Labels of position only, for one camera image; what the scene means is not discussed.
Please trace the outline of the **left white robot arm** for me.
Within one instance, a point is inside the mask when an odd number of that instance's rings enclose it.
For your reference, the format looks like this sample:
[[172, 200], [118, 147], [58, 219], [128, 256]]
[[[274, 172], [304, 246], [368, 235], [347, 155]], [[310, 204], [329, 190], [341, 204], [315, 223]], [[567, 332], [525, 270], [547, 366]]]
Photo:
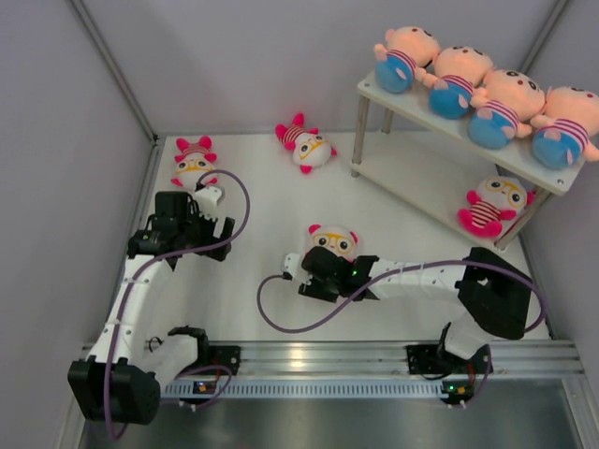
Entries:
[[164, 288], [183, 250], [199, 248], [212, 260], [226, 259], [235, 221], [226, 218], [221, 234], [214, 233], [223, 195], [215, 185], [193, 194], [155, 195], [153, 213], [127, 243], [124, 276], [104, 328], [67, 373], [86, 419], [148, 425], [171, 381], [214, 362], [205, 330], [184, 322], [182, 307]]

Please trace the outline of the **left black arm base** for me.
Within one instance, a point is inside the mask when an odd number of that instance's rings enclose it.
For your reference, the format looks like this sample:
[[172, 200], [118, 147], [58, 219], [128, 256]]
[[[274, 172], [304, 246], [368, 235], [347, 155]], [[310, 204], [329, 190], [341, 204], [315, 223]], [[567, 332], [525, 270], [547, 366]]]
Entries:
[[179, 376], [188, 375], [193, 370], [212, 366], [208, 369], [208, 374], [220, 372], [225, 373], [223, 367], [230, 369], [233, 376], [236, 376], [241, 363], [241, 347], [238, 345], [210, 345], [207, 348], [199, 350], [198, 358], [185, 366], [179, 373]]

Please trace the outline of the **white two-tier shelf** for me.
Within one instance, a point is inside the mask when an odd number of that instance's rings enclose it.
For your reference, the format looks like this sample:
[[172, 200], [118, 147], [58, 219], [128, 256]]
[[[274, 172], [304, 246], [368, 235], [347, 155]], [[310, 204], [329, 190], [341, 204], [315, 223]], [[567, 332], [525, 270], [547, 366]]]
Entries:
[[[353, 176], [493, 251], [503, 251], [550, 198], [566, 194], [584, 165], [578, 161], [562, 170], [545, 167], [533, 156], [530, 138], [515, 139], [500, 150], [485, 149], [469, 139], [468, 118], [446, 120], [432, 113], [420, 85], [391, 94], [369, 73], [357, 90]], [[479, 238], [461, 227], [457, 212], [465, 207], [467, 192], [499, 168], [532, 186], [533, 204], [506, 223], [499, 237]]]

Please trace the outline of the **orange doll table back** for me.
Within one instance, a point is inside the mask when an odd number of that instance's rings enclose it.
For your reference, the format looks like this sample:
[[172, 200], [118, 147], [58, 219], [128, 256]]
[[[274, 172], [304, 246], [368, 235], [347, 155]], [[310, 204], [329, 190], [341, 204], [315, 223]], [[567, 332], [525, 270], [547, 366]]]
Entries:
[[387, 29], [385, 41], [373, 47], [374, 75], [379, 86], [391, 94], [410, 89], [441, 51], [430, 32], [414, 25]]

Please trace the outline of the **white doll glasses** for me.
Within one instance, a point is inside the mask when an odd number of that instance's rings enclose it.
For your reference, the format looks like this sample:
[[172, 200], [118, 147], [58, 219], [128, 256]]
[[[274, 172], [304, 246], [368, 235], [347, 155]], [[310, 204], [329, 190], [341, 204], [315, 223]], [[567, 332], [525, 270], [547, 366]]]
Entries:
[[535, 194], [516, 178], [490, 176], [467, 193], [469, 207], [457, 212], [460, 225], [470, 234], [490, 239], [502, 235], [504, 222], [515, 220], [533, 203]]

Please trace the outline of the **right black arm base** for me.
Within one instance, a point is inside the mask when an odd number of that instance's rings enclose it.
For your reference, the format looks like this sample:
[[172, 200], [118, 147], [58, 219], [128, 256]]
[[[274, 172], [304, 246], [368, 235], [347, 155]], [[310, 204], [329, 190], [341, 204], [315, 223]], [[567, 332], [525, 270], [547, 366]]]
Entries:
[[489, 362], [487, 347], [481, 347], [469, 359], [453, 355], [436, 344], [408, 345], [406, 354], [410, 374], [484, 374]]

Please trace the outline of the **orange doll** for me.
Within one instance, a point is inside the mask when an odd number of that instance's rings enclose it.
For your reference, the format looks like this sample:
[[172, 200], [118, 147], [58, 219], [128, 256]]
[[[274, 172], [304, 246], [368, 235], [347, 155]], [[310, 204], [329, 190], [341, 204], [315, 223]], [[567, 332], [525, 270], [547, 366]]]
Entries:
[[485, 52], [454, 46], [434, 58], [431, 73], [419, 68], [416, 79], [430, 89], [431, 111], [445, 119], [456, 120], [469, 111], [475, 88], [493, 68], [494, 63]]
[[553, 89], [531, 125], [533, 155], [546, 167], [563, 169], [581, 158], [598, 161], [592, 143], [598, 134], [598, 94], [571, 86]]

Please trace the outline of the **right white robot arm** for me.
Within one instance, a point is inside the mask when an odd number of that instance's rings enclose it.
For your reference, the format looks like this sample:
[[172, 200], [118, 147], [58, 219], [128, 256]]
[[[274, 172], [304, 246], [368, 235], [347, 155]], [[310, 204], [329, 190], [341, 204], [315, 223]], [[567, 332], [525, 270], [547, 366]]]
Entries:
[[436, 349], [438, 363], [457, 371], [495, 338], [519, 340], [525, 334], [532, 292], [530, 278], [483, 247], [457, 261], [405, 263], [376, 255], [353, 261], [314, 247], [288, 254], [285, 275], [299, 283], [302, 296], [334, 302], [338, 297], [424, 299], [463, 308], [448, 323]]

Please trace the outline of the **aluminium front rail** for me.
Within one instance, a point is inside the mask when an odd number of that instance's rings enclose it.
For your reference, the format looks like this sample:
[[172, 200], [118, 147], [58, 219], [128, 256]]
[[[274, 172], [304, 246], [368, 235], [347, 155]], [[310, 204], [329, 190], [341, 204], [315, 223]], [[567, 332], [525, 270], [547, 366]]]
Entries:
[[[238, 345], [238, 376], [325, 377], [409, 375], [406, 347], [416, 341], [218, 341]], [[575, 344], [567, 340], [494, 341], [493, 373], [500, 377], [562, 378], [585, 373]]]

